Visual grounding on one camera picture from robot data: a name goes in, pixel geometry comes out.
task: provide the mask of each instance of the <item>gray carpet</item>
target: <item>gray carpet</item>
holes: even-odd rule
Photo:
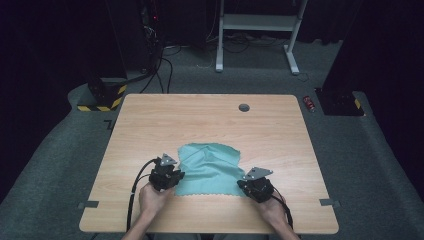
[[[226,45],[237,51],[242,46]],[[291,75],[281,45],[249,47],[224,53],[224,72],[216,73],[215,51],[183,48],[167,56],[174,67],[171,93],[243,93],[310,95],[317,111],[302,113],[329,195],[340,206],[335,235],[303,239],[424,239],[424,207],[397,163],[376,123],[365,94],[355,92],[366,116],[325,116],[314,93],[321,87],[340,44],[297,43],[301,74]],[[165,51],[165,55],[178,48]],[[167,82],[169,65],[160,76]],[[126,94],[139,92],[147,80],[131,83]],[[75,106],[85,86],[69,93],[73,110],[44,139],[0,206],[0,239],[90,239],[79,230],[83,210],[106,149],[110,130],[105,120],[115,112],[79,112]],[[155,78],[146,93],[160,93]],[[96,239],[119,239],[102,233]]]

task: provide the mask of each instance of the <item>human arm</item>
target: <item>human arm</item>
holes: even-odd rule
[[[261,217],[267,222],[283,240],[298,240],[299,237],[290,227],[286,218],[286,211],[281,203],[271,198],[263,203],[255,202],[256,208],[259,210]]]
[[[169,196],[173,194],[174,188],[159,192],[151,183],[147,183],[139,194],[140,215],[122,240],[142,239],[156,215],[165,206]]]

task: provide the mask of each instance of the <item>dark background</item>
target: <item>dark background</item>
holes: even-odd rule
[[[81,12],[78,9],[87,12],[91,8],[95,11],[96,7],[90,5],[93,2],[79,2],[81,8],[75,7],[74,12],[68,14],[75,16]],[[175,2],[165,1],[164,4],[172,6]],[[200,21],[200,26],[207,28],[201,31],[202,34],[207,34],[213,25],[215,2],[196,2],[200,3],[190,5],[187,1],[186,5],[181,3],[179,6],[181,9],[193,6],[198,10],[205,7],[205,14],[198,17],[205,21]],[[237,1],[232,0],[227,2],[226,9],[230,12],[237,9],[239,13],[258,10],[279,14],[275,12],[276,6],[291,2],[261,1],[258,8],[257,1],[243,0],[236,7]],[[360,3],[359,0],[310,1],[298,40],[312,42],[322,39],[327,44],[344,39]],[[64,6],[64,0],[46,0],[37,4],[23,1],[1,3],[1,199],[13,186],[43,138],[70,111],[68,92],[86,83],[71,57],[73,49],[68,44],[66,33],[70,22],[64,18]],[[343,62],[343,72],[334,74],[339,77],[330,80],[336,89],[340,84],[347,84],[349,88],[343,91],[366,93],[387,142],[422,199],[423,10],[421,1],[389,0],[384,4],[377,0],[364,1],[349,39],[342,46],[343,49],[354,50],[350,51],[347,59],[336,58],[336,62]],[[287,11],[292,13],[296,8],[289,6]],[[88,21],[87,24],[98,24],[97,18],[73,19],[76,23]],[[178,38],[178,34],[174,33],[173,37]]]

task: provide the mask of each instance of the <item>table top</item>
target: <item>table top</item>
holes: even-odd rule
[[[250,110],[242,112],[240,104]],[[240,151],[239,167],[273,170],[267,176],[285,197],[299,234],[332,234],[338,223],[299,103],[291,95],[129,94],[125,97],[80,229],[124,232],[134,179],[149,160],[178,160],[188,143],[221,143]],[[150,164],[145,173],[150,173]],[[138,189],[147,183],[144,178]],[[133,221],[139,215],[138,194]],[[247,197],[173,196],[149,232],[272,233]]]

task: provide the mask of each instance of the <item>folded cloth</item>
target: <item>folded cloth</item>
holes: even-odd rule
[[[178,149],[180,169],[185,176],[178,183],[177,196],[192,194],[246,195],[237,180],[245,175],[238,167],[240,151],[219,143],[191,143]]]

